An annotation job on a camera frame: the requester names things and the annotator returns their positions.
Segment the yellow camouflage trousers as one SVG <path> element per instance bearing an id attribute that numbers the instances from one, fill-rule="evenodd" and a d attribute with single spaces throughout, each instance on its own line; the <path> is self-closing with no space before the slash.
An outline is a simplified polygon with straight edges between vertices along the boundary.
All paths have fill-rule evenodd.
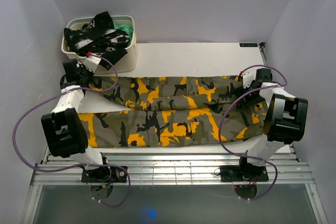
<path id="1" fill-rule="evenodd" d="M 95 77 L 90 87 L 123 111 L 81 113 L 89 145 L 182 147 L 245 141 L 263 133 L 267 103 L 234 105 L 237 76 Z"/>

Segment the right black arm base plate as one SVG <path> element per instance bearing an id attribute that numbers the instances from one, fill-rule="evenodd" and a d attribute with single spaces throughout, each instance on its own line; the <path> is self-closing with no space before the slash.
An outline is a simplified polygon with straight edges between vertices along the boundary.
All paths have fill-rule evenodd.
<path id="1" fill-rule="evenodd" d="M 238 165 L 227 165 L 219 167 L 221 182 L 250 182 L 257 179 L 257 182 L 268 182 L 269 177 L 266 168 L 241 168 Z"/>

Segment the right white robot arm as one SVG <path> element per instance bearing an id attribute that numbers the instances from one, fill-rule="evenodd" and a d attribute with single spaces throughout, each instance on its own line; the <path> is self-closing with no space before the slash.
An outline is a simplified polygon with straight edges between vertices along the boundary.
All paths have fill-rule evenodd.
<path id="1" fill-rule="evenodd" d="M 268 68 L 257 69 L 256 74 L 241 72 L 242 93 L 247 94 L 239 101 L 240 106 L 266 101 L 267 112 L 263 119 L 263 134 L 259 140 L 239 159 L 238 177 L 242 180 L 267 181 L 266 162 L 276 151 L 303 138 L 308 112 L 308 101 L 289 94 L 283 86 L 272 79 Z"/>

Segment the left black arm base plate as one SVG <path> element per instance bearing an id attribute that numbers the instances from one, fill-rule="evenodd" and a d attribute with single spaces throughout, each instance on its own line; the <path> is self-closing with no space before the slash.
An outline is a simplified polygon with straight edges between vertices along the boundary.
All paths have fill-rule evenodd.
<path id="1" fill-rule="evenodd" d="M 83 170 L 82 183 L 125 183 L 126 172 L 117 167 L 95 167 L 91 170 Z"/>

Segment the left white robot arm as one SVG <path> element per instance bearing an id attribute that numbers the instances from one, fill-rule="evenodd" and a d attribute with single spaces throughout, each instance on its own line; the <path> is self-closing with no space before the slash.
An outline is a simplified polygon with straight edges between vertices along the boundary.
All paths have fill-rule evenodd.
<path id="1" fill-rule="evenodd" d="M 77 59 L 62 63 L 65 74 L 60 79 L 62 96 L 56 107 L 41 117 L 50 153 L 54 157 L 71 158 L 80 164 L 84 174 L 98 182 L 107 182 L 112 171 L 106 157 L 89 146 L 86 130 L 77 110 L 85 97 L 101 59 L 95 56 L 83 62 Z"/>

